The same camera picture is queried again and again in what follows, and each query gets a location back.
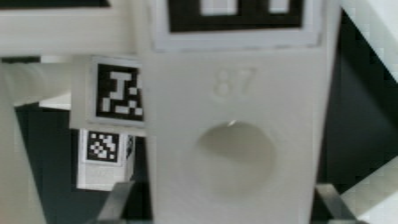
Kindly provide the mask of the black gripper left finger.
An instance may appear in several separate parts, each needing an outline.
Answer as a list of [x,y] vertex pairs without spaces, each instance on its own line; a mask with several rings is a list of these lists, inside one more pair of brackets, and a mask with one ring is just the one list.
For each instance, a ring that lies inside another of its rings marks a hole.
[[132,224],[132,220],[125,217],[125,212],[133,186],[133,181],[119,182],[114,185],[100,214],[87,224]]

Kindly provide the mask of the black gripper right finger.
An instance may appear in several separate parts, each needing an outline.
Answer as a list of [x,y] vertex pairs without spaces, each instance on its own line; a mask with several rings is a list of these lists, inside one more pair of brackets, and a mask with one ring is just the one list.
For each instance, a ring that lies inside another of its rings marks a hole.
[[315,187],[313,224],[368,224],[354,215],[332,184]]

